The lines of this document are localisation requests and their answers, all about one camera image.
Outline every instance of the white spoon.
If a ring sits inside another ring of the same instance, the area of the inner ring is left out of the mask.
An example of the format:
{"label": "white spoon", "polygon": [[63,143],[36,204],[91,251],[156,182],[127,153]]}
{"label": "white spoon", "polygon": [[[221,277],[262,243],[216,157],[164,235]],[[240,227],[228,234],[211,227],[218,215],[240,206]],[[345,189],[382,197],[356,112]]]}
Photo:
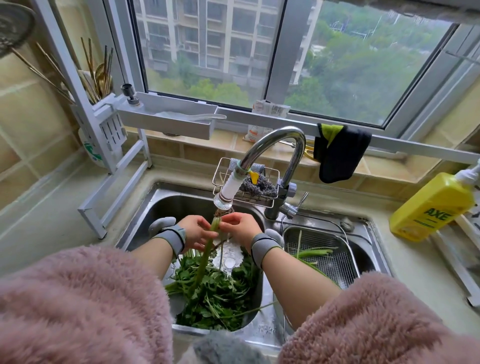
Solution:
{"label": "white spoon", "polygon": [[198,115],[186,115],[182,114],[181,112],[173,112],[173,111],[162,111],[155,114],[155,116],[159,116],[162,118],[169,118],[169,119],[177,119],[177,120],[184,120],[184,121],[195,121],[195,120],[202,120],[202,119],[226,119],[226,115],[221,114],[198,114]]}

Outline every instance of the sink basin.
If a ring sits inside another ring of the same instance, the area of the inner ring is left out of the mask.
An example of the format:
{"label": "sink basin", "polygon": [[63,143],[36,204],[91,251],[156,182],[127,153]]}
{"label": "sink basin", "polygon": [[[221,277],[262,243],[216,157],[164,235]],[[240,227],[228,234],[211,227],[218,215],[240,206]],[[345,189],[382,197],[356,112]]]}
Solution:
{"label": "sink basin", "polygon": [[[213,195],[210,191],[156,183],[142,202],[116,247],[131,251],[147,242],[148,227],[158,218],[174,216],[177,221],[180,221],[187,215],[202,215],[207,221],[212,221],[216,210],[212,200]],[[275,229],[278,232],[288,226],[303,226],[339,234],[339,229],[331,222],[339,224],[340,220],[345,217],[329,212],[300,209],[293,220],[283,218],[283,215],[280,214],[279,218],[273,221],[264,218],[263,207],[235,201],[233,208],[237,212],[253,215],[262,230]],[[372,270],[390,274],[370,222],[356,217],[349,217],[349,219],[353,222],[354,230],[347,233],[347,237],[360,274]],[[164,284],[172,282],[169,277],[174,269],[175,267],[170,267],[163,279]],[[273,301],[272,288],[267,277],[262,273],[255,290],[252,308],[268,305]],[[171,310],[172,316],[175,317],[181,311],[181,302],[171,300]],[[245,326],[235,331],[234,335],[253,345],[279,350],[285,340],[283,315],[278,304],[247,315],[244,324]],[[176,324],[172,328],[174,335],[201,336],[208,333],[208,330]]]}

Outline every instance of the gray wrist strap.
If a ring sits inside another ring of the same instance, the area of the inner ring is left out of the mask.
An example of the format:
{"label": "gray wrist strap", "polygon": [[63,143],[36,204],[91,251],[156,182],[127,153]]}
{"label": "gray wrist strap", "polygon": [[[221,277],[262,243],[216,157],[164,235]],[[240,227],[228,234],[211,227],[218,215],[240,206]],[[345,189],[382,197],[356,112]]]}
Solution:
{"label": "gray wrist strap", "polygon": [[252,239],[252,259],[257,267],[262,268],[262,261],[268,251],[272,248],[279,247],[275,239],[267,234],[260,233]]}
{"label": "gray wrist strap", "polygon": [[162,232],[155,235],[154,238],[166,240],[172,247],[173,254],[178,258],[180,252],[185,248],[185,229],[178,225],[168,226],[162,229]]}

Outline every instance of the dish soap bottle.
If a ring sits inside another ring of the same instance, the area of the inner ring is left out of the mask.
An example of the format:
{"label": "dish soap bottle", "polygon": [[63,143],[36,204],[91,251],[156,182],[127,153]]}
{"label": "dish soap bottle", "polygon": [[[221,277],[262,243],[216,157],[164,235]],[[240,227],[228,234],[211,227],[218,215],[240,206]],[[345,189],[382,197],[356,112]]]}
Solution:
{"label": "dish soap bottle", "polygon": [[473,186],[479,177],[478,164],[456,175],[437,174],[390,217],[390,231],[420,242],[475,205]]}

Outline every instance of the pink fluffy coat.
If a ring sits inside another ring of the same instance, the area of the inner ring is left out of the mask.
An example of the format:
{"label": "pink fluffy coat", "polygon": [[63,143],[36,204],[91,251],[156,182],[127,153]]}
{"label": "pink fluffy coat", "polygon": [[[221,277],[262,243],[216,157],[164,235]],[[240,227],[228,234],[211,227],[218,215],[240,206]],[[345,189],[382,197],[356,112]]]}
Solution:
{"label": "pink fluffy coat", "polygon": [[[128,253],[81,247],[0,281],[2,363],[171,363],[168,297]],[[403,284],[369,273],[313,314],[280,363],[478,363]]]}

